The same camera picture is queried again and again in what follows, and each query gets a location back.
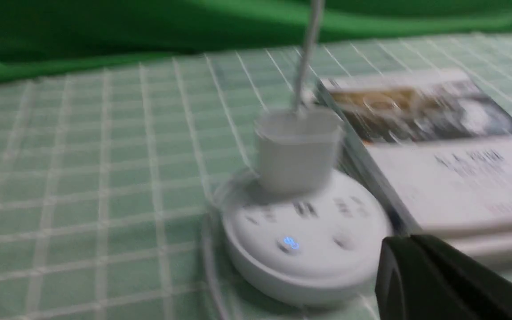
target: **green fabric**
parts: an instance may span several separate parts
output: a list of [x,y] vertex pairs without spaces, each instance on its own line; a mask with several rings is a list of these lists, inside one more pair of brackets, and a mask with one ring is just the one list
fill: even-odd
[[[0,0],[0,82],[300,43],[308,0]],[[512,31],[512,0],[327,0],[322,41]]]

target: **white power strip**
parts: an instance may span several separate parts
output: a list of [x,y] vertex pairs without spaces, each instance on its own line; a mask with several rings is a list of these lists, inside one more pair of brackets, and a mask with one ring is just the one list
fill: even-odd
[[392,234],[374,196],[336,170],[327,187],[287,199],[267,194],[247,170],[215,201],[236,269],[287,304],[349,300],[376,277],[380,244]]

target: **white power cord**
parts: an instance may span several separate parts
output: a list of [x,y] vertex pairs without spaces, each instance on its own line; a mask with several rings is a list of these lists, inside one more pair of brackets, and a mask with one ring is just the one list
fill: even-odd
[[[305,74],[309,67],[309,60],[313,47],[317,43],[317,37],[321,26],[321,17],[323,16],[323,7],[325,0],[312,0],[312,10],[309,25],[305,33],[305,41],[303,45],[303,53],[301,55],[299,69],[297,70],[297,78],[295,82],[295,91],[293,96],[292,109],[296,112],[299,117],[304,116],[303,95],[304,95],[304,81]],[[215,192],[215,201],[218,203],[219,190]],[[207,278],[207,285],[209,287],[209,293],[215,308],[219,320],[230,320],[230,316],[226,311],[226,304],[220,290],[218,276],[216,271],[216,259],[214,254],[214,245],[212,237],[213,217],[210,213],[207,213],[203,220],[201,227],[201,250],[203,254],[203,266],[205,269],[205,277]]]
[[297,70],[297,77],[295,80],[295,89],[293,94],[292,109],[297,113],[298,116],[303,116],[303,108],[301,108],[302,99],[304,95],[304,83],[307,69],[309,68],[309,61],[311,60],[311,54],[313,48],[317,43],[317,37],[319,36],[319,30],[321,29],[321,18],[323,17],[323,8],[325,6],[325,0],[312,0],[311,2],[311,17],[309,18],[309,24],[307,25],[307,31],[305,32],[305,40],[303,43],[303,52],[299,61],[299,67]]

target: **plaid pattern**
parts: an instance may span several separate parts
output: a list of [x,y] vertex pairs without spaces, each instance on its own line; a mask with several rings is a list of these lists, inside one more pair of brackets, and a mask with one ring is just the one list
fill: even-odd
[[[298,58],[211,53],[0,86],[0,320],[214,317],[205,202],[252,163],[253,121],[288,105]],[[444,67],[512,115],[512,35],[322,45],[309,83]],[[237,320],[378,319],[372,290],[335,312],[299,310],[256,292],[224,254],[219,264]]]

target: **book cover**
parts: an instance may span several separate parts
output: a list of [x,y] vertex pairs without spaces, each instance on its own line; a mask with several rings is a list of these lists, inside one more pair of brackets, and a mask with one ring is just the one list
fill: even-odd
[[458,69],[323,78],[345,155],[409,232],[512,231],[512,116]]

